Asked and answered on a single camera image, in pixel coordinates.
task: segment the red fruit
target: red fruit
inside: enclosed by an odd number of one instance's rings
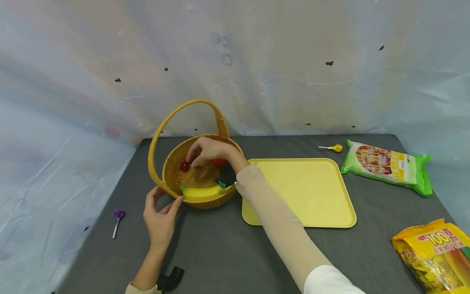
[[[226,162],[227,160],[223,158],[216,158],[216,159],[211,159],[208,161],[208,163],[214,167],[221,167]]]
[[[180,164],[180,170],[183,172],[187,171],[189,169],[189,163],[187,161],[183,161]]]

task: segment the beige sleeve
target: beige sleeve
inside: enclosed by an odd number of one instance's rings
[[[303,292],[310,272],[331,263],[256,166],[248,166],[238,173],[236,188],[250,202],[266,235]]]
[[[149,290],[139,290],[130,283],[125,289],[125,294],[161,294],[162,291],[157,290],[157,285]]]

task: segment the yellow tray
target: yellow tray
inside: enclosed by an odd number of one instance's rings
[[[356,213],[336,162],[329,158],[250,159],[304,227],[350,228]],[[243,199],[243,219],[261,225]]]

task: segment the red cherry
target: red cherry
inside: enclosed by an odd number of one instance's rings
[[[187,161],[183,161],[180,164],[180,170],[183,172],[187,171],[189,169],[189,163]]]

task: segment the yellow lollipop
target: yellow lollipop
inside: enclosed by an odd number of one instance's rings
[[[318,148],[333,150],[336,153],[340,153],[343,150],[343,147],[340,144],[336,144],[335,146],[331,146],[331,147],[318,146]]]

